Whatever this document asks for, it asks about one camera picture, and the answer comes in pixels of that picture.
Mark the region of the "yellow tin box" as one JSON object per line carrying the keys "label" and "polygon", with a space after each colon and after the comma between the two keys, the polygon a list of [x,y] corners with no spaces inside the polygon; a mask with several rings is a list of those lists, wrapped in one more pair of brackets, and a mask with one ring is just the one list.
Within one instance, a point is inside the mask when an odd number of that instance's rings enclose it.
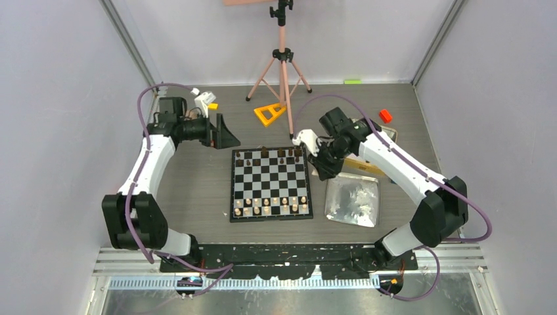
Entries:
{"label": "yellow tin box", "polygon": [[371,133],[355,154],[350,154],[344,159],[344,166],[375,175],[397,178],[401,175],[399,168],[404,166],[404,163],[388,149],[389,145],[396,146],[398,133],[391,127],[380,127],[379,137]]}

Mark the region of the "silver metal tray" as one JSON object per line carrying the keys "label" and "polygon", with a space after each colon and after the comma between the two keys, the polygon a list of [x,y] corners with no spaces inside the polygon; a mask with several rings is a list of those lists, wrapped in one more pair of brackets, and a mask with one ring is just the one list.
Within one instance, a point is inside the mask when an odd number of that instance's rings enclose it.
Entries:
{"label": "silver metal tray", "polygon": [[379,180],[350,173],[327,180],[324,215],[334,222],[376,227],[380,218]]}

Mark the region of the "black white chess board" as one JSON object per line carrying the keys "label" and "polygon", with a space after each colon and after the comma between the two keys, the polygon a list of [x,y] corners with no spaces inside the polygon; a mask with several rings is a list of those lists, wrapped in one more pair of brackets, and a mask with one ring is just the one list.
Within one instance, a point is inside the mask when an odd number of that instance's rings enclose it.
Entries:
{"label": "black white chess board", "polygon": [[312,218],[306,150],[291,146],[232,151],[229,222]]}

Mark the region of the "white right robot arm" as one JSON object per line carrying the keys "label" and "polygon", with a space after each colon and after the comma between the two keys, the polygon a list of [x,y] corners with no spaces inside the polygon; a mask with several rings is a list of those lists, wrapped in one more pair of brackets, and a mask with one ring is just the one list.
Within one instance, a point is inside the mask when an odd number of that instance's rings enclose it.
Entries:
{"label": "white right robot arm", "polygon": [[353,154],[372,163],[392,179],[416,204],[412,219],[374,243],[372,257],[383,269],[392,269],[402,254],[417,247],[436,247],[468,222],[467,187],[459,177],[436,173],[402,150],[375,122],[353,121],[340,108],[323,115],[320,124],[329,139],[312,130],[300,131],[292,140],[305,145],[309,162],[321,180],[333,179],[344,160]]}

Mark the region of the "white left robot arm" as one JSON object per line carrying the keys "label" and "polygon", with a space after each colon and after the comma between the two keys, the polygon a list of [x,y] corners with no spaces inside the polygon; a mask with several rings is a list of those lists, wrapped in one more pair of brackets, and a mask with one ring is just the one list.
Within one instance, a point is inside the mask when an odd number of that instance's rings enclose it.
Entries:
{"label": "white left robot arm", "polygon": [[154,121],[146,124],[142,148],[134,167],[116,194],[106,195],[101,203],[108,235],[115,249],[159,250],[176,256],[185,271],[195,271],[202,261],[194,236],[172,230],[162,213],[156,196],[164,171],[183,141],[197,140],[215,149],[240,145],[228,130],[222,114],[216,122],[209,117],[209,105],[215,102],[212,92],[194,99],[194,111],[187,114],[182,97],[163,97]]}

